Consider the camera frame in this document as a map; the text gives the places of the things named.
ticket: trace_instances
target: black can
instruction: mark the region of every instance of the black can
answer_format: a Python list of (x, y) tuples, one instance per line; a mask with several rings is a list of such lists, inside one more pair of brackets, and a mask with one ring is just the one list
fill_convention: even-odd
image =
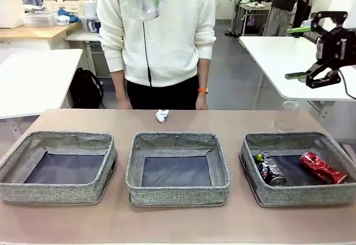
[(266, 152), (261, 152), (257, 154), (254, 159), (257, 169), (266, 184), (272, 187), (283, 186), (285, 184), (285, 176), (276, 161), (271, 158), (271, 155)]

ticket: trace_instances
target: white sweater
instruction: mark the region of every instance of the white sweater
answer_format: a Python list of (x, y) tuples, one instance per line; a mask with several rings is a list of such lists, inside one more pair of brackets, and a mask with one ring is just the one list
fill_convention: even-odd
[[(122, 11), (122, 0), (98, 0), (101, 44), (110, 72), (149, 86), (142, 22)], [(145, 22), (152, 86), (178, 84), (197, 74), (199, 58), (211, 59), (215, 0), (165, 0), (160, 16)]]

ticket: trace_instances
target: gray pants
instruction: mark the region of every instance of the gray pants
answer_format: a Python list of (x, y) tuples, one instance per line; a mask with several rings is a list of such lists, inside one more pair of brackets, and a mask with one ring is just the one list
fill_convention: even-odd
[(263, 35), (267, 37), (286, 35), (292, 12), (272, 7), (268, 14), (267, 23)]

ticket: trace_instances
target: hand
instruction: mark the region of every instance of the hand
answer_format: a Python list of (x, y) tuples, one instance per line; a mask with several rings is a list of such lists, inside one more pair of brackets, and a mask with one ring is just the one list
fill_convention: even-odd
[(206, 103), (206, 93), (199, 93), (198, 98), (196, 99), (195, 108), (197, 110), (209, 110)]
[(124, 101), (118, 101), (118, 108), (120, 110), (132, 110), (132, 105), (128, 99)]

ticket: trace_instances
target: red soda can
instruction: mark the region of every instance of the red soda can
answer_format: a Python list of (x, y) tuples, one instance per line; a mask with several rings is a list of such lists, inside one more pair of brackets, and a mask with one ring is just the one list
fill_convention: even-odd
[(304, 153), (299, 162), (308, 172), (319, 177), (327, 184), (341, 184), (347, 179), (346, 174), (332, 169), (313, 152)]

